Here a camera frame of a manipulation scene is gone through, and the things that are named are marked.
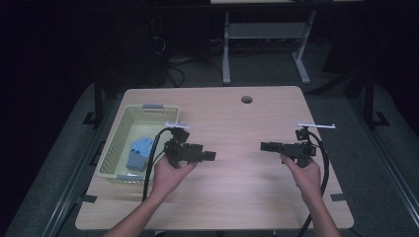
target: finger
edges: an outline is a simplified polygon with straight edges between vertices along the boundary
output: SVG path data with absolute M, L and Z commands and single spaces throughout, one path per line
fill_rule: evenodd
M 300 169 L 299 166 L 290 157 L 284 154 L 280 154 L 280 157 L 281 157 L 281 160 L 284 162 L 284 164 L 286 164 L 292 172 Z
M 188 175 L 191 171 L 193 171 L 198 165 L 198 162 L 189 162 L 186 166 L 182 168 L 182 172 L 185 175 Z

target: metal frame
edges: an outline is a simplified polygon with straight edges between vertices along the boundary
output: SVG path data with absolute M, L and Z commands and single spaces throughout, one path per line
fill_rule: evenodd
M 224 49 L 222 56 L 222 84 L 231 83 L 230 62 L 228 60 L 229 39 L 301 39 L 298 51 L 293 52 L 293 61 L 299 77 L 304 84 L 310 83 L 310 78 L 302 63 L 302 55 L 310 36 L 316 11 L 311 11 L 305 23 L 258 23 L 234 24 L 229 22 L 229 13 L 225 13 Z

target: table hole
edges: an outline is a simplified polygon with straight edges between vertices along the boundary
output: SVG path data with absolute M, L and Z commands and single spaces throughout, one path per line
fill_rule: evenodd
M 243 102 L 244 104 L 250 104 L 253 102 L 253 99 L 249 96 L 244 96 L 241 98 L 241 102 Z

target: basket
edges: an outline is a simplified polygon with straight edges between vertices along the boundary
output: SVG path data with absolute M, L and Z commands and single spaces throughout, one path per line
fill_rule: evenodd
M 145 177 L 145 169 L 134 171 L 126 167 L 131 144 L 141 137 L 148 137 L 154 140 L 157 133 L 165 127 L 166 121 L 178 121 L 179 113 L 179 107 L 175 106 L 126 106 L 115 133 L 108 138 L 111 143 L 102 153 L 104 157 L 101 159 L 102 162 L 97 175 L 107 178 L 112 183 L 142 184 Z M 170 132 L 161 134 L 155 157 L 161 153 L 164 143 L 170 138 Z

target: metal leg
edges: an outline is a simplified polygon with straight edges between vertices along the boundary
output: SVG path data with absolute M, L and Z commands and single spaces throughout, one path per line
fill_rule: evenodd
M 302 63 L 302 55 L 307 45 L 308 37 L 310 36 L 311 27 L 314 22 L 316 11 L 311 11 L 308 17 L 308 21 L 305 24 L 304 32 L 301 38 L 301 46 L 297 52 L 293 52 L 293 61 L 295 62 L 296 69 L 298 70 L 299 77 L 301 78 L 302 83 L 309 84 L 310 78 L 308 77 L 307 72 L 305 71 L 304 64 Z
M 230 85 L 230 62 L 228 61 L 228 12 L 225 13 L 224 55 L 222 56 L 222 85 Z

